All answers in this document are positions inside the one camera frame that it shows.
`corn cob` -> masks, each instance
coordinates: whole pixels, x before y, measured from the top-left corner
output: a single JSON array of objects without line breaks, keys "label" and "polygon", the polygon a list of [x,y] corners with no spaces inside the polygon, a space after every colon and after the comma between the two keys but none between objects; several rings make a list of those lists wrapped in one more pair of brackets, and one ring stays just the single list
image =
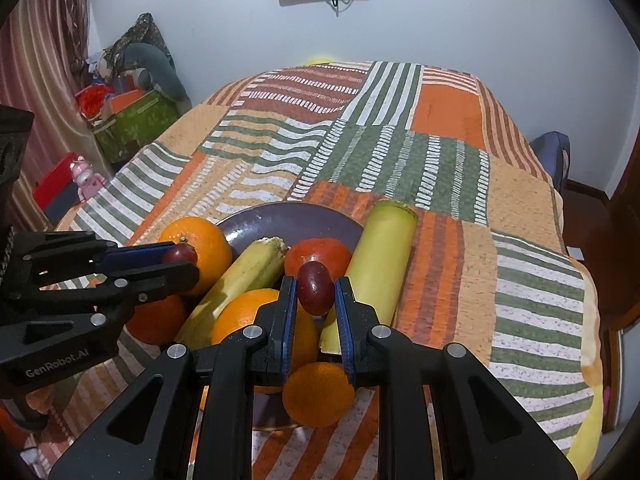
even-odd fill
[{"label": "corn cob", "polygon": [[208,346],[213,324],[232,300],[249,290],[270,287],[280,277],[285,249],[277,237],[251,243],[196,306],[176,341],[191,349]]}]

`stuffed toy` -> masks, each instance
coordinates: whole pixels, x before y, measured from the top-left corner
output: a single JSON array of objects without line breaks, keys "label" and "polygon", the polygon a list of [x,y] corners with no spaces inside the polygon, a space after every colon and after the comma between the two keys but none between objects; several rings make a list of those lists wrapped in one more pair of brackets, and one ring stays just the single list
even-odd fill
[{"label": "stuffed toy", "polygon": [[86,202],[107,185],[107,179],[100,173],[95,173],[94,167],[84,160],[84,156],[79,156],[78,160],[73,161],[70,168],[71,178],[78,184],[80,202]]}]

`curtain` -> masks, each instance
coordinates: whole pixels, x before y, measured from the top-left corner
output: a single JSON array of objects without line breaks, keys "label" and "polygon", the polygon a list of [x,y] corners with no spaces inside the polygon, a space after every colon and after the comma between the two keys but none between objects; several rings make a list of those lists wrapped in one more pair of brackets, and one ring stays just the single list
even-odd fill
[{"label": "curtain", "polygon": [[47,226],[31,191],[68,152],[111,174],[74,98],[87,30],[87,0],[20,0],[0,28],[0,102],[35,114],[8,212],[17,228]]}]

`tangerine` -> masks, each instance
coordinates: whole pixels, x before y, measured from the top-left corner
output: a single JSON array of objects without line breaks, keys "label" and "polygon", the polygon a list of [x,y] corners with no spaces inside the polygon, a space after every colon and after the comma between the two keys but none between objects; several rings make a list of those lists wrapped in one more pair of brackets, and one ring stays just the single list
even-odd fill
[{"label": "tangerine", "polygon": [[166,345],[174,340],[189,313],[177,294],[164,300],[142,303],[127,321],[129,333],[148,345]]},{"label": "tangerine", "polygon": [[171,222],[158,237],[159,242],[189,244],[198,255],[196,266],[200,279],[196,286],[184,294],[199,296],[215,285],[231,266],[231,247],[217,225],[204,218],[187,216]]},{"label": "tangerine", "polygon": [[289,376],[282,389],[282,403],[289,416],[302,426],[324,428],[338,422],[353,404],[355,391],[342,368],[315,362]]},{"label": "tangerine", "polygon": [[[279,292],[273,288],[259,288],[241,294],[229,303],[220,313],[211,330],[211,344],[219,344],[236,330],[251,325],[258,309],[278,299]],[[291,371],[311,363],[318,357],[318,329],[311,315],[298,306],[296,310],[296,327],[291,352]],[[281,386],[256,386],[255,391],[261,394],[275,394],[282,390]]]}]

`sugarcane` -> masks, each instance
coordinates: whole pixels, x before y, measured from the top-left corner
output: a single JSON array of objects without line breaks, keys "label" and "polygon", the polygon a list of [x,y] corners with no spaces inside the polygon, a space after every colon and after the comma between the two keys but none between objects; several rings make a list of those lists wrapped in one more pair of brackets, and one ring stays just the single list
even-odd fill
[{"label": "sugarcane", "polygon": [[[418,215],[404,203],[376,202],[345,273],[355,300],[372,306],[382,324],[393,323],[417,223]],[[333,308],[322,329],[320,350],[340,354]]]}]

